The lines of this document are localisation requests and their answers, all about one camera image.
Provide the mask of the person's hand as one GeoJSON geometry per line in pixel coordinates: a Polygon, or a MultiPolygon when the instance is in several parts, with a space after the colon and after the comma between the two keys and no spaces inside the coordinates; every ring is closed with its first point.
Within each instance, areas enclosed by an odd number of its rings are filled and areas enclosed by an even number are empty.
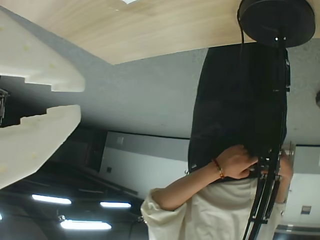
{"type": "Polygon", "coordinates": [[[221,177],[243,179],[249,176],[250,168],[258,162],[258,158],[250,156],[243,145],[234,145],[224,150],[214,161],[221,177]]]}

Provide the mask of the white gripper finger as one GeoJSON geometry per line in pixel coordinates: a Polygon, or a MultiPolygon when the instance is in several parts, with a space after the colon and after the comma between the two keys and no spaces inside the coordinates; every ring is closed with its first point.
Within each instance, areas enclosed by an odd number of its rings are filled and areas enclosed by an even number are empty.
{"type": "Polygon", "coordinates": [[[51,107],[0,129],[0,188],[37,172],[81,121],[81,107],[51,107]]]}
{"type": "Polygon", "coordinates": [[[85,78],[73,64],[0,11],[0,74],[47,85],[53,92],[79,93],[85,78]]]}

